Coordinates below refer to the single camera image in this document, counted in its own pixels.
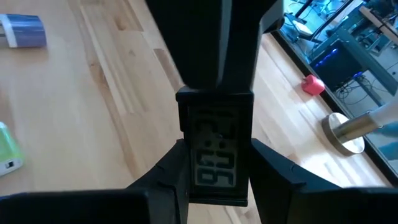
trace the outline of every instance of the black clock housing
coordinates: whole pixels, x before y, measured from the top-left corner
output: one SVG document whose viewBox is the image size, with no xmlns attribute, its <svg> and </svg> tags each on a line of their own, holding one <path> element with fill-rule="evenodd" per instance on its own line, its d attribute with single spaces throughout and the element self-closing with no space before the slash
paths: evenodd
<svg viewBox="0 0 398 224">
<path fill-rule="evenodd" d="M 180 129 L 190 150 L 190 202 L 247 206 L 246 156 L 254 95 L 192 90 L 177 94 Z"/>
</svg>

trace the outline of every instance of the metal cylinder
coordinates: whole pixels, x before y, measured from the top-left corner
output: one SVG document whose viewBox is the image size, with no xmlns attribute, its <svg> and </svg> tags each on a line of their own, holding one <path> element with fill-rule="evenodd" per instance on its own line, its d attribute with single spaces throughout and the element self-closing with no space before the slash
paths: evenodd
<svg viewBox="0 0 398 224">
<path fill-rule="evenodd" d="M 369 112 L 333 128 L 336 138 L 345 143 L 380 128 L 370 117 Z"/>
</svg>

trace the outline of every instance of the red object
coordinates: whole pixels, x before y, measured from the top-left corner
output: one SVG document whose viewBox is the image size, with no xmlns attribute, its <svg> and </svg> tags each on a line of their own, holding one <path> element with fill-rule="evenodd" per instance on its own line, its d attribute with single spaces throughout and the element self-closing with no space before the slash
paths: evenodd
<svg viewBox="0 0 398 224">
<path fill-rule="evenodd" d="M 311 95 L 319 95 L 325 90 L 325 84 L 323 81 L 315 77 L 314 75 L 309 75 L 304 78 L 301 83 L 303 90 Z"/>
</svg>

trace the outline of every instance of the green bottle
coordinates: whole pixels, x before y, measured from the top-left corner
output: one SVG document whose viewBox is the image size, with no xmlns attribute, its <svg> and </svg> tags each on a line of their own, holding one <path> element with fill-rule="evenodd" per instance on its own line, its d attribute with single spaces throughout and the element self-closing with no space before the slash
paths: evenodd
<svg viewBox="0 0 398 224">
<path fill-rule="evenodd" d="M 7 126 L 0 122 L 0 176 L 8 174 L 23 165 L 21 151 Z"/>
</svg>

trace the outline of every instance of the wooden floor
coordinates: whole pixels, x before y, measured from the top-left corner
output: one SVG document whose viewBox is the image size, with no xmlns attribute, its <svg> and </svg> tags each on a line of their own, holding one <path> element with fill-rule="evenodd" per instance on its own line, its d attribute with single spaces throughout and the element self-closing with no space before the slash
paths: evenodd
<svg viewBox="0 0 398 224">
<path fill-rule="evenodd" d="M 0 121 L 25 154 L 24 167 L 0 177 L 0 195 L 122 188 L 182 137 L 182 82 L 144 0 L 2 0 L 0 13 L 39 15 L 49 44 L 0 49 Z M 342 187 L 389 185 L 367 155 L 343 157 L 328 143 L 320 120 L 331 111 L 300 89 L 302 77 L 265 35 L 253 136 Z M 247 208 L 192 204 L 188 222 L 259 218 L 251 195 Z"/>
</svg>

